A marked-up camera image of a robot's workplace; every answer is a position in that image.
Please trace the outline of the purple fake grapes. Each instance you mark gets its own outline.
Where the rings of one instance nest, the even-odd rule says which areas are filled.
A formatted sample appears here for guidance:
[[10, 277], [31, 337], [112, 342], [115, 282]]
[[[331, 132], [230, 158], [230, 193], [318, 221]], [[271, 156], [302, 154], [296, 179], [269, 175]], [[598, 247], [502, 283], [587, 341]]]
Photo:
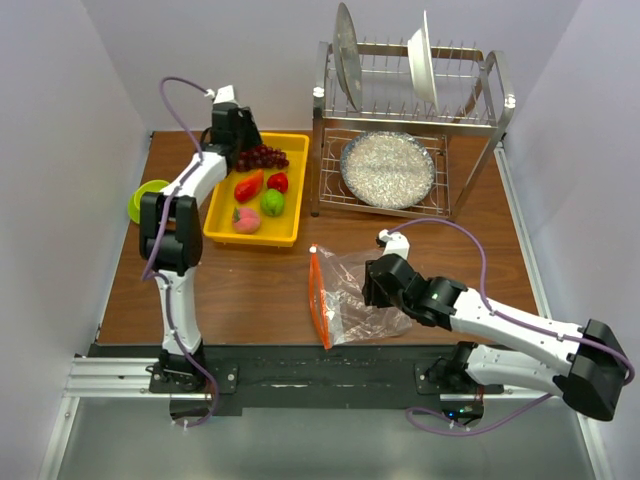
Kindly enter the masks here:
[[283, 170], [289, 166], [286, 154], [277, 148], [260, 145], [249, 151], [241, 152], [235, 170], [249, 172], [255, 169]]

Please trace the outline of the clear zip top bag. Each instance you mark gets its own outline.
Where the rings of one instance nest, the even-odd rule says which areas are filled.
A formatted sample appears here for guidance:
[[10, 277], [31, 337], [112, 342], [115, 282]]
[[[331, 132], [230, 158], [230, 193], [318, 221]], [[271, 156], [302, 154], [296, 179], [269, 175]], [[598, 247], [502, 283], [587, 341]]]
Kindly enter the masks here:
[[325, 349], [397, 337], [411, 328], [412, 320], [404, 313], [364, 303], [365, 262], [377, 259], [378, 251], [337, 255], [314, 244], [309, 253], [310, 312]]

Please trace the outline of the orange red fake mango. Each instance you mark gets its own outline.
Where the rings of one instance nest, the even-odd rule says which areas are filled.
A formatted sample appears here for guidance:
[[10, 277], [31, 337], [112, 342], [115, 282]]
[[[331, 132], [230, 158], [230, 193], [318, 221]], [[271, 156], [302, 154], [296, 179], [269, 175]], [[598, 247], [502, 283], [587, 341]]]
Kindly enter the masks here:
[[244, 204], [257, 196], [264, 184], [264, 171], [256, 170], [249, 176], [238, 182], [234, 189], [234, 198]]

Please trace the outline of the red fake apple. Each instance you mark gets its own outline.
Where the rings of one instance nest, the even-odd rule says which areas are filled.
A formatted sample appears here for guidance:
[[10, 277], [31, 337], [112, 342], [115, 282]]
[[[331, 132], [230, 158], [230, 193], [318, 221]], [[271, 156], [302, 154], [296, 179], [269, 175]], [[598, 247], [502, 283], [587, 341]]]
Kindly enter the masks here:
[[285, 172], [271, 175], [267, 180], [267, 188], [285, 194], [289, 189], [289, 180]]

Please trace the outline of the green fake fruit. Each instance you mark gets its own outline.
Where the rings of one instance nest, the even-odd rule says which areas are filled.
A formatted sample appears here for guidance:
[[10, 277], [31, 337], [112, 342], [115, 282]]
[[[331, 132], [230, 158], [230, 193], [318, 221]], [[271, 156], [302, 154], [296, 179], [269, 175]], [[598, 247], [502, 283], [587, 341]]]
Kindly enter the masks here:
[[268, 189], [261, 197], [262, 212], [269, 217], [280, 216], [284, 211], [285, 196], [280, 192]]

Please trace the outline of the pink fake meat pack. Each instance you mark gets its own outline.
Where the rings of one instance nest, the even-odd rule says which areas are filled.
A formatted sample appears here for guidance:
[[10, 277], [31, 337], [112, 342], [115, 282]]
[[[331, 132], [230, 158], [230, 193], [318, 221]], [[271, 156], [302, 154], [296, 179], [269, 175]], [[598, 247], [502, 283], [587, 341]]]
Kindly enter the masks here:
[[232, 228], [238, 234], [254, 234], [261, 226], [260, 214], [255, 210], [236, 207], [232, 213]]

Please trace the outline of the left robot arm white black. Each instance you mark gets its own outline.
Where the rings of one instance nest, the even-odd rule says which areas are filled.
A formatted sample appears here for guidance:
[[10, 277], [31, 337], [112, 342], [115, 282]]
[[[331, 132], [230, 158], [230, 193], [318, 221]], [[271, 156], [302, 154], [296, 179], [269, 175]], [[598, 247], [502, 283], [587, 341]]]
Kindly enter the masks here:
[[139, 251], [161, 298], [164, 334], [153, 376], [185, 392], [211, 384], [195, 313], [195, 271], [203, 252], [199, 208], [225, 180], [240, 154], [262, 139], [251, 109], [236, 102], [215, 103], [209, 139], [196, 142], [186, 168], [159, 193], [140, 201]]

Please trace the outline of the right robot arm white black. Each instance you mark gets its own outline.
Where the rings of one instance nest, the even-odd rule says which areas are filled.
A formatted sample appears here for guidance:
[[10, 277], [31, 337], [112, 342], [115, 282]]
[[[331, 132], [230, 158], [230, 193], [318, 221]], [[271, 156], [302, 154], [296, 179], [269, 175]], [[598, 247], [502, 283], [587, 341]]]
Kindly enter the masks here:
[[364, 302], [394, 307], [425, 327], [482, 337], [495, 347], [461, 343], [442, 372], [459, 393], [476, 385], [513, 385], [561, 398], [573, 410], [610, 421], [632, 369], [613, 330], [591, 319], [559, 322], [506, 305], [445, 278], [423, 278], [397, 254], [365, 264]]

